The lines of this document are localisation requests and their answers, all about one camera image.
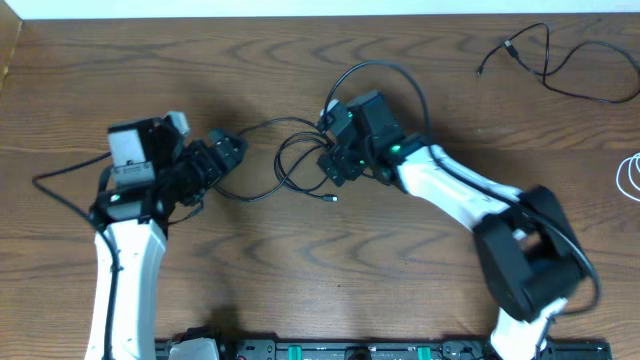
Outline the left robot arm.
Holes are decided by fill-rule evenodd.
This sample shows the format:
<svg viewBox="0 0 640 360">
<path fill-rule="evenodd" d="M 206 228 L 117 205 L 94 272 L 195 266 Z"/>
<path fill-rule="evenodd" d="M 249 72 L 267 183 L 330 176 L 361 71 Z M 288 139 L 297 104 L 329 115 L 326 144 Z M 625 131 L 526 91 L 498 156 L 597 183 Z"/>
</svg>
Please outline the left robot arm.
<svg viewBox="0 0 640 360">
<path fill-rule="evenodd" d="M 153 359 L 159 271 L 177 205 L 198 213 L 207 191 L 243 160 L 241 137 L 214 129 L 191 140 L 182 112 L 113 125 L 111 166 L 89 219 L 97 283 L 88 359 Z"/>
</svg>

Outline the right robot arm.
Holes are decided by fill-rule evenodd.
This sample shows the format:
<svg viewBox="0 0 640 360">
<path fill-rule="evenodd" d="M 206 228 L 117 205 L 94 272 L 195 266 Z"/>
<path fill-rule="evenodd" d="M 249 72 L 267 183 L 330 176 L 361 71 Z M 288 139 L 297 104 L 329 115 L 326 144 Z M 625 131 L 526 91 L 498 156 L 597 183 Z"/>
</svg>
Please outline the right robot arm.
<svg viewBox="0 0 640 360">
<path fill-rule="evenodd" d="M 501 359 L 538 359 L 546 334 L 591 266 L 555 195 L 494 182 L 419 134 L 408 135 L 383 95 L 330 100 L 316 125 L 335 141 L 318 165 L 337 186 L 365 170 L 421 198 L 473 235 L 487 287 L 499 306 L 489 344 Z"/>
</svg>

